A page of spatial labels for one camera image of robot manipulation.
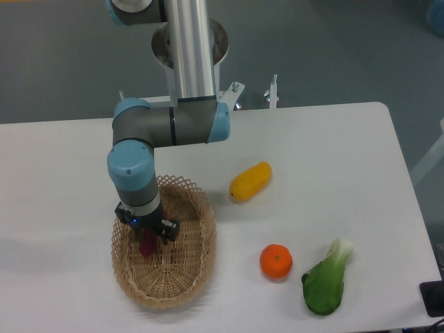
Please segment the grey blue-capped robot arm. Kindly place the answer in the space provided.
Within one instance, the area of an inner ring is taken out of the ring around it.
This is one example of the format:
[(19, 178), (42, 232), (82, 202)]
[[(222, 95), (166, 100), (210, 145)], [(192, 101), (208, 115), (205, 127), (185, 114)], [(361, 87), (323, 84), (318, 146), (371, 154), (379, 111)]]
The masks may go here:
[(120, 24), (159, 22), (164, 29), (160, 46), (174, 75), (171, 105), (122, 98), (114, 108), (107, 167), (120, 199), (119, 221), (138, 234), (150, 230), (164, 243), (173, 242), (180, 224), (164, 215), (154, 150), (230, 136), (230, 109), (219, 99), (214, 68), (225, 55), (226, 40), (205, 1), (108, 1), (106, 6)]

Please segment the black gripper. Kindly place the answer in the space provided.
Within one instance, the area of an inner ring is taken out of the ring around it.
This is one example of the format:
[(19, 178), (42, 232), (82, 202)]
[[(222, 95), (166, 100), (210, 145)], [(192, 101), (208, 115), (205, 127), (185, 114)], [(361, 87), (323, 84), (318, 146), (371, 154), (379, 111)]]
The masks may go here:
[(175, 242), (180, 232), (179, 221), (163, 219), (164, 211), (162, 204), (150, 214), (139, 216), (134, 215), (130, 209), (124, 207), (122, 202), (119, 202), (114, 213), (119, 222), (124, 225), (129, 225), (135, 231), (136, 235), (139, 236), (143, 231), (148, 230), (160, 236), (164, 245), (167, 245), (169, 242)]

